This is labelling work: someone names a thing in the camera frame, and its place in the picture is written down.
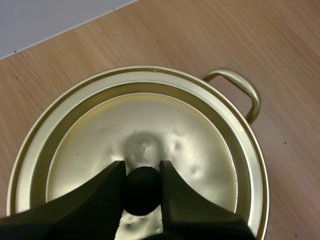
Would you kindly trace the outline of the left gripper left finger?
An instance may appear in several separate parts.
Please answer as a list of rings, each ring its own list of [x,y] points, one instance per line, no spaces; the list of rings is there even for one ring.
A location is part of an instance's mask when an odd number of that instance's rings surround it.
[[[123,161],[115,161],[75,190],[1,218],[2,240],[113,240],[124,207]]]

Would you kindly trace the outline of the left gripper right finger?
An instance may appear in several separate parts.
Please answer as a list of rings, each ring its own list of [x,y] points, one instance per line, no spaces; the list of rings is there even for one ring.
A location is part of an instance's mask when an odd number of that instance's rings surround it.
[[[202,197],[178,174],[170,161],[161,161],[160,206],[163,231],[150,240],[254,240],[240,215]]]

